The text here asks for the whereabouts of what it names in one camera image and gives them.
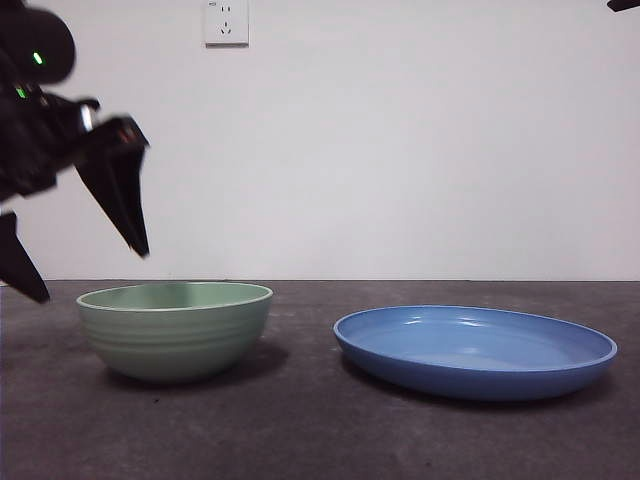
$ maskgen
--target black object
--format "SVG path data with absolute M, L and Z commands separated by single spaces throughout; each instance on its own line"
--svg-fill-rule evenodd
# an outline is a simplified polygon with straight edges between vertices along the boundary
M 614 12 L 628 10 L 633 7 L 640 7 L 640 0 L 610 0 L 607 6 Z
M 145 256 L 140 168 L 148 142 L 128 116 L 94 125 L 97 100 L 71 101 L 40 88 L 64 80 L 74 63 L 62 20 L 0 0 L 0 202 L 54 187 L 57 173 L 73 165 L 125 241 Z M 13 213 L 0 217 L 0 279 L 36 301 L 49 298 Z

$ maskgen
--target wall outlet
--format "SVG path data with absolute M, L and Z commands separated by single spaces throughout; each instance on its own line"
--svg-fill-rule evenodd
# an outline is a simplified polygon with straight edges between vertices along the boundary
M 207 47 L 249 45 L 249 0 L 208 0 L 205 6 Z

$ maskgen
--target ceramic bowl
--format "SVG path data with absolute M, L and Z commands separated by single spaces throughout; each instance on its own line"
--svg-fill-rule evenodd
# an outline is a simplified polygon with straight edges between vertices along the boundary
M 236 363 L 261 335 L 273 292 L 227 282 L 110 288 L 77 299 L 89 344 L 113 370 L 185 382 Z

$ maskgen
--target blue plate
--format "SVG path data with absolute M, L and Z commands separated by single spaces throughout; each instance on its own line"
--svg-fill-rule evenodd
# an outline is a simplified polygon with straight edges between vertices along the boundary
M 345 355 L 377 377 L 472 400 L 564 395 L 598 378 L 617 352 L 609 337 L 575 323 L 474 307 L 367 310 L 333 331 Z

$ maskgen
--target dark gray table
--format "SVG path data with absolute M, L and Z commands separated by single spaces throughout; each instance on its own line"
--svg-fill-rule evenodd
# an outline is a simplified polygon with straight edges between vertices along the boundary
M 3 480 L 639 479 L 640 284 L 258 282 L 264 337 L 232 370 L 149 387 L 89 350 L 74 299 L 134 282 L 49 282 L 46 307 L 2 289 Z M 459 304 L 550 315 L 620 346 L 601 381 L 537 403 L 413 393 L 343 360 L 355 310 Z

